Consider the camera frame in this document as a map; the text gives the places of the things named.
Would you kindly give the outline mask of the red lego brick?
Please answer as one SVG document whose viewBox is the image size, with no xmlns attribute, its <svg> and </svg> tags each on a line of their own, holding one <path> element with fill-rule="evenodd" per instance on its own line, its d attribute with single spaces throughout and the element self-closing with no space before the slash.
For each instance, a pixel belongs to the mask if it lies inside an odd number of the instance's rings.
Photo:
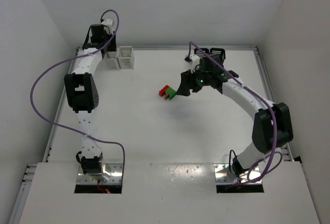
<svg viewBox="0 0 330 224">
<path fill-rule="evenodd" d="M 166 90 L 169 88 L 168 85 L 165 85 L 160 91 L 159 96 L 163 97 L 166 94 Z"/>
</svg>

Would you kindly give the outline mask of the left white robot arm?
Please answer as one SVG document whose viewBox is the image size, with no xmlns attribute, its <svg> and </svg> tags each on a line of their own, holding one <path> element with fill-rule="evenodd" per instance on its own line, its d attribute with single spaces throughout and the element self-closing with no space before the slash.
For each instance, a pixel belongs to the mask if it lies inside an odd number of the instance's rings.
<svg viewBox="0 0 330 224">
<path fill-rule="evenodd" d="M 105 21 L 91 25 L 82 50 L 78 53 L 79 63 L 64 77 L 68 104 L 76 114 L 80 131 L 83 133 L 82 150 L 76 159 L 83 173 L 90 176 L 99 176 L 103 173 L 102 149 L 90 138 L 96 130 L 93 120 L 99 104 L 99 94 L 93 75 L 107 52 L 107 48 L 102 47 L 113 34 L 113 26 Z"/>
</svg>

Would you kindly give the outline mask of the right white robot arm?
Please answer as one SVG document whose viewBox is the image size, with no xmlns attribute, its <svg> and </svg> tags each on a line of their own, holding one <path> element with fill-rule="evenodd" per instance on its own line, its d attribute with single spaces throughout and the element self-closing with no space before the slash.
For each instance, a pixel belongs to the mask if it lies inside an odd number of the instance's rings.
<svg viewBox="0 0 330 224">
<path fill-rule="evenodd" d="M 211 87 L 233 100 L 253 120 L 252 141 L 236 155 L 229 167 L 232 175 L 239 176 L 251 169 L 259 160 L 274 156 L 276 149 L 293 140 L 289 107 L 281 102 L 264 99 L 246 87 L 239 75 L 223 67 L 225 57 L 220 53 L 200 57 L 185 57 L 189 69 L 182 72 L 176 91 L 179 96 L 189 96 L 203 87 Z"/>
</svg>

